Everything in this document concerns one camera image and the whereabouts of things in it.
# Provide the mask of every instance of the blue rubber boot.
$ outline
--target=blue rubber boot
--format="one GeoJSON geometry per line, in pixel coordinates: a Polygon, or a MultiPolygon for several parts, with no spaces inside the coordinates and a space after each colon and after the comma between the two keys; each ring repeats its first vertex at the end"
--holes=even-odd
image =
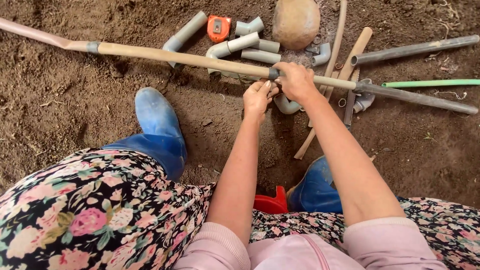
{"type": "Polygon", "coordinates": [[[292,212],[329,212],[342,214],[338,192],[330,185],[332,173],[321,156],[308,167],[302,181],[287,192],[288,210],[292,212]]]}
{"type": "Polygon", "coordinates": [[[156,89],[145,87],[138,90],[135,96],[135,112],[144,133],[102,148],[135,150],[147,154],[162,165],[168,180],[177,182],[185,169],[187,149],[172,105],[156,89]]]}

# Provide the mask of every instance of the brown soil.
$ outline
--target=brown soil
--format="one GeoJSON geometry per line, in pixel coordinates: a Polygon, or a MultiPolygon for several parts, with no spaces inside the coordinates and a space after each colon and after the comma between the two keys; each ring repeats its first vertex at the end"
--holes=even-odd
{"type": "MultiPolygon", "coordinates": [[[[344,61],[361,29],[373,36],[367,51],[393,48],[480,32],[480,4],[474,0],[351,1],[339,61],[344,61]]],[[[338,1],[319,0],[322,41],[332,41],[338,1]]],[[[1,0],[0,16],[73,40],[99,40],[161,48],[199,10],[248,21],[261,16],[271,35],[274,0],[1,0]]],[[[184,52],[205,55],[211,42],[204,29],[184,52]]],[[[308,64],[303,52],[282,51],[287,61],[308,64]]],[[[385,81],[479,78],[480,48],[447,50],[362,67],[360,78],[385,81]]],[[[182,181],[215,181],[233,145],[242,116],[245,86],[231,78],[211,78],[204,68],[173,72],[166,63],[64,51],[0,31],[0,183],[5,190],[20,178],[86,147],[99,147],[140,132],[133,99],[137,89],[153,86],[176,109],[188,148],[182,181]],[[202,122],[211,119],[212,124],[202,122]]],[[[229,60],[239,61],[236,53],[229,60]]],[[[323,74],[324,67],[315,68],[323,74]]],[[[478,87],[445,87],[467,92],[462,102],[480,106],[478,87]]],[[[421,89],[433,95],[433,89],[421,89]]],[[[438,94],[456,100],[452,94],[438,94]]],[[[337,106],[344,92],[336,92],[337,106]]],[[[480,207],[480,116],[377,97],[354,116],[352,133],[392,190],[400,196],[427,196],[480,207]],[[427,132],[434,139],[424,139],[427,132]]],[[[322,154],[313,142],[303,160],[293,155],[307,136],[307,116],[281,114],[270,106],[261,131],[258,193],[272,195],[275,185],[298,183],[322,154]]]]}

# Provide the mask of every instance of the woman's right hand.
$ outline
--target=woman's right hand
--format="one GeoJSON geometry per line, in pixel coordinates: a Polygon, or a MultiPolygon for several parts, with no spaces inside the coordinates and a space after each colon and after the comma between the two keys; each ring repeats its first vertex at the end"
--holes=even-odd
{"type": "Polygon", "coordinates": [[[319,94],[313,84],[313,70],[306,69],[296,63],[279,62],[273,68],[282,71],[285,76],[279,76],[275,82],[282,85],[282,90],[288,99],[302,106],[316,94],[319,94]]]}

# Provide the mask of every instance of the tape measure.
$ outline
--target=tape measure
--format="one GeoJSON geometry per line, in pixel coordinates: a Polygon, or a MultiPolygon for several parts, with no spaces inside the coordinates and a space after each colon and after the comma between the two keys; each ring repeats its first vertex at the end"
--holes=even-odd
{"type": "Polygon", "coordinates": [[[207,25],[207,33],[210,39],[215,43],[224,41],[230,33],[231,21],[232,18],[210,15],[207,25]]]}

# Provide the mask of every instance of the red stool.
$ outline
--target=red stool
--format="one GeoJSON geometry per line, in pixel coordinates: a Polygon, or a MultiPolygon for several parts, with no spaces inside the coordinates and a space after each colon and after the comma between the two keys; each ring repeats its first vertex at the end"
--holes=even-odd
{"type": "Polygon", "coordinates": [[[255,195],[253,208],[267,214],[288,213],[285,189],[280,185],[276,186],[275,198],[264,195],[255,195]]]}

